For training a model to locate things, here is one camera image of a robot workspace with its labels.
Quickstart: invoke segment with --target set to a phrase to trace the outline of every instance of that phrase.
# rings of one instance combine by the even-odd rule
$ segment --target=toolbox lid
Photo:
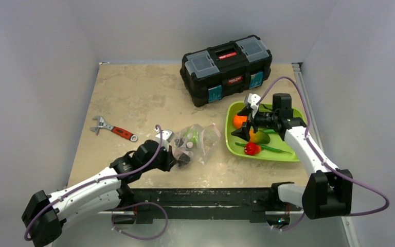
[[[190,54],[185,62],[185,67],[188,73],[195,73],[197,78],[206,77],[219,72],[219,69],[214,64],[214,61],[210,57],[208,51],[200,51],[194,54]]]
[[[236,44],[241,48],[241,51],[246,55],[249,62],[268,57],[267,47],[256,37],[236,41]]]

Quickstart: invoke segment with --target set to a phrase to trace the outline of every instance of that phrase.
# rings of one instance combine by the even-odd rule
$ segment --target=toolbox
[[[196,107],[261,86],[272,54],[255,35],[185,54],[180,70]]]

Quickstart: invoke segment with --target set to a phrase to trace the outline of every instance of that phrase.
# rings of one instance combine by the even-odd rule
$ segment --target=gray wall
[[[69,0],[100,61],[179,62],[249,34],[278,63],[303,61],[337,0]]]
[[[395,246],[395,1],[339,1],[303,64],[325,151],[391,199],[354,218],[362,246]],[[355,187],[354,210],[383,200]]]
[[[0,246],[34,192],[65,186],[97,63],[65,1],[0,1]]]

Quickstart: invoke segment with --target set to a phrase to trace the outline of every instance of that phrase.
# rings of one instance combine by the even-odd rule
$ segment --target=red pepper
[[[247,155],[254,156],[261,152],[261,147],[256,145],[255,143],[247,143],[244,146],[244,153]]]

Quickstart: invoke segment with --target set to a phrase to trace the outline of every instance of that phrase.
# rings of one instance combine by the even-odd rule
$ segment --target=adjustable wrench
[[[100,128],[104,128],[132,142],[136,142],[138,140],[138,137],[133,133],[116,126],[112,126],[111,124],[107,123],[101,116],[95,116],[93,120],[98,120],[98,124],[96,125],[96,127],[90,127],[90,130],[95,132],[96,135],[99,133]]]

